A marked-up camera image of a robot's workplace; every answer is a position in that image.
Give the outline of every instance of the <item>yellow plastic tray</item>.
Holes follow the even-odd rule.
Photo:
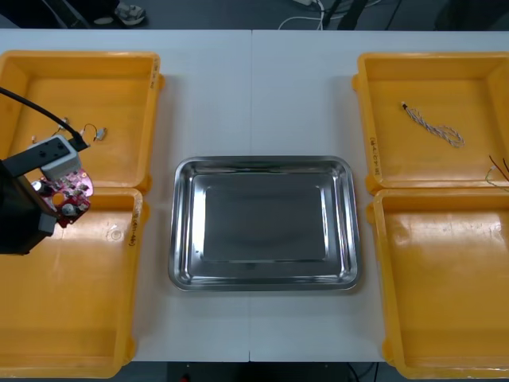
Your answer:
[[[386,359],[407,378],[508,378],[509,193],[388,189],[367,212]]]
[[[96,189],[91,205],[29,255],[0,256],[0,377],[106,378],[132,359],[148,209],[135,189]]]
[[[106,127],[95,141],[93,127],[80,153],[95,187],[150,187],[150,156],[157,98],[164,78],[154,53],[8,52],[0,57],[0,86],[69,118],[75,130]],[[14,100],[0,96],[0,158],[48,138],[57,125]],[[69,133],[62,132],[68,138]],[[30,181],[40,177],[31,173]]]
[[[484,180],[492,166],[488,155],[502,166],[509,144],[508,57],[507,53],[360,56],[353,87],[363,121],[370,192],[491,187]],[[416,124],[403,110],[403,101],[418,109],[427,123],[457,130],[464,147],[453,148]]]

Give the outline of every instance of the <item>shoe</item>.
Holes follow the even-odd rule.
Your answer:
[[[145,20],[146,12],[140,6],[130,6],[125,2],[120,2],[115,8],[115,14],[119,17],[119,19],[127,26],[138,25],[140,22]],[[96,25],[106,25],[111,24],[113,22],[113,18],[104,17],[98,18],[94,20],[94,24]]]

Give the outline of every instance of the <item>white table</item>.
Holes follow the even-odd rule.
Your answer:
[[[138,361],[380,361],[383,316],[351,77],[374,51],[507,50],[509,33],[0,31],[7,49],[161,56],[153,190],[138,275]],[[173,171],[194,155],[328,154],[354,172],[364,277],[352,292],[185,293],[167,276]]]

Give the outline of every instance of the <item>tray rim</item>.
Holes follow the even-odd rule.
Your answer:
[[[178,216],[176,211],[178,210],[179,205],[179,196],[180,196],[180,182],[179,176],[184,167],[186,167],[191,162],[205,162],[205,161],[225,161],[231,162],[234,160],[241,159],[242,162],[302,162],[306,161],[331,161],[337,162],[341,164],[345,173],[347,174],[347,183],[348,183],[348,199],[350,200],[351,211],[352,211],[352,227],[356,228],[353,231],[353,245],[355,249],[355,258],[356,258],[356,267],[357,272],[354,279],[345,284],[320,284],[320,283],[307,283],[307,284],[277,284],[277,283],[267,283],[267,284],[248,284],[248,283],[239,283],[239,284],[223,284],[223,285],[214,285],[214,286],[206,286],[203,288],[202,286],[189,286],[187,284],[183,284],[176,276],[174,272],[175,268],[175,252],[176,248],[176,229],[174,227],[177,224]],[[345,160],[339,158],[337,156],[332,155],[232,155],[232,156],[196,156],[187,158],[182,161],[175,170],[175,180],[173,187],[173,203],[172,203],[172,220],[171,220],[171,238],[170,238],[170,249],[169,249],[169,262],[168,262],[168,275],[172,283],[178,289],[182,291],[284,291],[284,290],[351,290],[354,288],[363,274],[362,268],[362,256],[361,256],[361,248],[360,248],[360,238],[359,238],[359,223],[357,217],[357,207],[356,207],[356,198],[355,198],[355,190],[353,184],[353,176],[352,169],[346,163]]]
[[[381,189],[413,189],[413,188],[461,188],[475,187],[487,189],[490,187],[482,181],[391,181],[383,176],[383,163],[379,156],[378,136],[376,134],[375,117],[371,105],[371,92],[368,86],[366,61],[372,59],[380,60],[448,60],[448,59],[480,59],[480,58],[501,58],[509,59],[509,52],[416,52],[416,53],[363,53],[357,59],[358,73],[352,77],[352,88],[357,93],[359,101],[359,112],[363,128],[364,151],[366,154],[367,176],[365,179],[366,188],[371,195],[375,195]],[[378,155],[372,153],[371,146],[375,147]]]
[[[375,239],[375,258],[379,265],[379,285],[382,293],[383,320],[386,338],[383,346],[384,359],[394,365],[396,369],[408,379],[425,378],[508,378],[509,369],[493,368],[425,368],[411,367],[405,362],[403,351],[402,329],[398,314],[398,301],[390,260],[385,256],[390,253],[387,240],[387,227],[383,200],[391,197],[503,197],[509,198],[509,193],[501,189],[383,189],[378,191],[372,203],[367,207],[368,221]]]
[[[125,58],[147,58],[152,60],[150,69],[150,80],[147,80],[147,98],[145,103],[145,113],[142,122],[142,136],[140,138],[138,155],[138,164],[134,170],[133,181],[100,181],[97,187],[103,188],[132,188],[139,189],[142,193],[147,193],[152,185],[150,178],[150,162],[152,159],[152,144],[155,131],[157,100],[159,91],[165,86],[165,77],[160,74],[161,58],[157,53],[150,51],[74,51],[74,50],[7,50],[0,55],[0,77],[4,73],[6,62],[9,59],[16,58],[61,58],[61,59],[87,59],[87,58],[109,58],[112,60],[122,60]]]
[[[122,294],[119,299],[119,316],[117,318],[117,325],[115,326],[115,345],[113,353],[105,357],[91,357],[74,355],[71,358],[76,359],[90,359],[90,358],[104,358],[108,359],[104,365],[94,366],[83,363],[82,366],[35,366],[29,367],[16,367],[16,366],[1,366],[0,365],[0,378],[111,378],[115,376],[123,365],[132,361],[134,357],[135,340],[133,339],[132,326],[134,320],[134,304],[136,299],[136,289],[138,281],[138,267],[139,257],[142,247],[143,231],[146,222],[150,217],[150,208],[144,202],[142,193],[133,188],[117,188],[117,187],[97,187],[95,188],[94,196],[97,197],[129,197],[132,199],[133,207],[131,210],[130,225],[136,227],[136,235],[138,239],[134,245],[130,245],[129,238],[125,238],[123,245],[123,257],[130,261],[129,269],[124,275],[126,278],[126,285],[129,288],[126,293]]]

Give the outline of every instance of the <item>red circuit board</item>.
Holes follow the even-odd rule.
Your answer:
[[[49,181],[42,177],[32,183],[39,196],[58,215],[58,224],[65,228],[73,224],[88,209],[88,198],[94,193],[94,187],[88,174],[84,170],[74,171],[57,181]]]

